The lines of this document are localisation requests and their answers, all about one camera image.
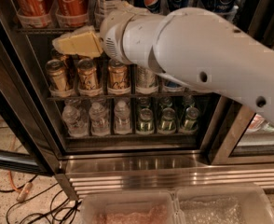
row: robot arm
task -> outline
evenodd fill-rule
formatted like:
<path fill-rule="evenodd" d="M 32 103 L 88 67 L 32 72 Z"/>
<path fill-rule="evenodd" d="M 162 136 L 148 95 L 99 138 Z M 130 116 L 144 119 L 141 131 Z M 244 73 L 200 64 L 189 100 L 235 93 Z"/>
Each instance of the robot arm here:
<path fill-rule="evenodd" d="M 134 7 L 112 12 L 100 36 L 110 57 L 224 95 L 274 124 L 274 51 L 219 16 L 188 7 L 164 17 Z"/>

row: clear plastic container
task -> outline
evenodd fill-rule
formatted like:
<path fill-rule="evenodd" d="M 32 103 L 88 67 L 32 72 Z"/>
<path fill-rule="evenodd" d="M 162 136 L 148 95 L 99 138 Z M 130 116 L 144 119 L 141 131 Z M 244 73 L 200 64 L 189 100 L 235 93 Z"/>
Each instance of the clear plastic container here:
<path fill-rule="evenodd" d="M 89 24 L 89 13 L 78 16 L 63 16 L 61 11 L 56 9 L 55 15 L 61 28 L 81 27 Z"/>
<path fill-rule="evenodd" d="M 128 134 L 131 132 L 130 108 L 124 100 L 119 100 L 115 106 L 115 133 Z"/>
<path fill-rule="evenodd" d="M 68 127 L 68 132 L 72 137 L 84 137 L 89 135 L 89 124 L 81 116 L 79 109 L 67 105 L 62 111 L 62 119 Z"/>
<path fill-rule="evenodd" d="M 255 184 L 187 187 L 175 196 L 182 224 L 274 224 L 267 195 Z"/>
<path fill-rule="evenodd" d="M 52 7 L 48 14 L 37 17 L 26 17 L 23 15 L 21 10 L 17 12 L 17 16 L 23 28 L 54 28 L 57 25 L 55 18 L 55 11 L 57 10 L 58 4 L 54 0 Z"/>
<path fill-rule="evenodd" d="M 105 136 L 110 134 L 109 112 L 105 106 L 98 102 L 92 103 L 89 117 L 92 135 Z"/>
<path fill-rule="evenodd" d="M 162 92 L 184 92 L 185 87 L 175 84 L 167 79 L 162 79 Z"/>
<path fill-rule="evenodd" d="M 82 202 L 80 214 L 83 224 L 176 223 L 171 194 L 166 190 L 88 194 Z"/>

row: sponge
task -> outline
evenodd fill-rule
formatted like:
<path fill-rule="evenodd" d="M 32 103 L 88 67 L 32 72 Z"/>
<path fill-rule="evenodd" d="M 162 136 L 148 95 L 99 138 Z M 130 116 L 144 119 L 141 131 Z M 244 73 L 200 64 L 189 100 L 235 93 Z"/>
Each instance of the sponge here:
<path fill-rule="evenodd" d="M 61 35 L 52 41 L 52 45 L 59 53 L 67 55 L 95 58 L 103 53 L 93 26 L 84 26 L 72 33 Z"/>

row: bottle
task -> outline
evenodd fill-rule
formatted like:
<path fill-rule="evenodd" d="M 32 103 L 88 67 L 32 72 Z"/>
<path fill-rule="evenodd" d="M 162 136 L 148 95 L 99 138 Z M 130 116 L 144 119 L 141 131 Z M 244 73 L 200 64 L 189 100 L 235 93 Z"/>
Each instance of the bottle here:
<path fill-rule="evenodd" d="M 73 106 L 66 105 L 62 111 L 62 119 L 73 137 L 89 134 L 88 124 L 82 119 L 80 111 Z"/>
<path fill-rule="evenodd" d="M 137 98 L 137 113 L 139 114 L 140 111 L 144 108 L 150 108 L 151 102 L 150 97 L 140 97 Z"/>
<path fill-rule="evenodd" d="M 172 107 L 172 98 L 170 96 L 161 97 L 158 101 L 158 119 L 162 116 L 163 110 L 165 108 Z"/>
<path fill-rule="evenodd" d="M 91 119 L 91 132 L 97 136 L 110 134 L 110 125 L 107 109 L 98 102 L 92 103 L 89 110 Z"/>
<path fill-rule="evenodd" d="M 144 108 L 138 115 L 137 133 L 150 134 L 154 132 L 154 116 L 149 108 Z"/>
<path fill-rule="evenodd" d="M 131 133 L 130 109 L 123 100 L 118 101 L 115 107 L 115 132 L 119 134 Z"/>
<path fill-rule="evenodd" d="M 183 101 L 180 104 L 180 108 L 178 109 L 178 117 L 179 117 L 180 121 L 183 118 L 184 112 L 189 107 L 195 107 L 195 99 L 194 99 L 194 97 L 192 95 L 185 95 L 185 96 L 183 96 Z"/>
<path fill-rule="evenodd" d="M 189 107 L 186 109 L 181 120 L 180 132 L 188 134 L 195 133 L 199 128 L 199 114 L 199 110 L 195 107 Z"/>
<path fill-rule="evenodd" d="M 165 108 L 158 123 L 158 132 L 170 134 L 175 133 L 175 131 L 175 111 L 172 108 Z"/>

